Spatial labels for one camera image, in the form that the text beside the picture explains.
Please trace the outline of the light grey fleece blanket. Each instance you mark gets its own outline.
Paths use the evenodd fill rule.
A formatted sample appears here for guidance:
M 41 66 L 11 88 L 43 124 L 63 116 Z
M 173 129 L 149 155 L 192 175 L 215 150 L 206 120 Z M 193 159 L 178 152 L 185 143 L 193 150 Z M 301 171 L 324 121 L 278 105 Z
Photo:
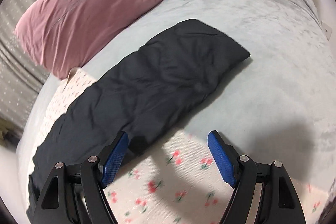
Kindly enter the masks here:
M 84 71 L 99 79 L 161 31 L 198 19 L 250 57 L 175 128 L 222 133 L 254 159 L 284 163 L 323 191 L 335 179 L 335 59 L 312 0 L 164 0 L 112 39 Z

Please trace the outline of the cherry print white sheet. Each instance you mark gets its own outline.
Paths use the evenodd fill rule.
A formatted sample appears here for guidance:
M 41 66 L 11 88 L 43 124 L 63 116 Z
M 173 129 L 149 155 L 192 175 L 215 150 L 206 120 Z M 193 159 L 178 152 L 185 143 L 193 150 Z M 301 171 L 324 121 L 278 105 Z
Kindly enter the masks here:
M 96 79 L 80 68 L 62 80 L 47 109 L 48 127 Z M 183 130 L 118 171 L 104 194 L 118 223 L 219 223 L 233 193 L 206 142 Z M 316 223 L 328 193 L 292 179 L 306 223 Z

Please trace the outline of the pink velvet pillow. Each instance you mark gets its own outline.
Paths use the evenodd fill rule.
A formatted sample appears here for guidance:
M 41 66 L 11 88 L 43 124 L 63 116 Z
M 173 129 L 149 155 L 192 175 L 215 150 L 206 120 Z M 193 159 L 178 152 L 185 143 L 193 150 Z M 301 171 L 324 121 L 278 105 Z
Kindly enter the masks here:
M 162 1 L 37 0 L 14 33 L 34 63 L 62 80 Z

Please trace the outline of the grey patterned curtain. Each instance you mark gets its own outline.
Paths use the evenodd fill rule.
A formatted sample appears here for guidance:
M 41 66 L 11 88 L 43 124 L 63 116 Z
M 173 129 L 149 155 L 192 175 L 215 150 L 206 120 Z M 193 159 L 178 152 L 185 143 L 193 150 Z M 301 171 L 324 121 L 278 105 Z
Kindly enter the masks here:
M 33 104 L 49 74 L 22 50 L 15 26 L 36 0 L 1 3 L 1 118 L 24 129 Z

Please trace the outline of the black puffer jacket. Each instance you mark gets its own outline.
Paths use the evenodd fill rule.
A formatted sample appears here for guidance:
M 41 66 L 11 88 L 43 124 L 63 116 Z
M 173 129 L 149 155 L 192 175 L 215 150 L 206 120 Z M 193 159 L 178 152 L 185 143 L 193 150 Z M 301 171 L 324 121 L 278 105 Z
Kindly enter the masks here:
M 123 58 L 70 104 L 37 148 L 29 176 L 29 219 L 55 163 L 83 162 L 120 131 L 130 140 L 126 158 L 141 155 L 249 56 L 226 34 L 189 19 Z

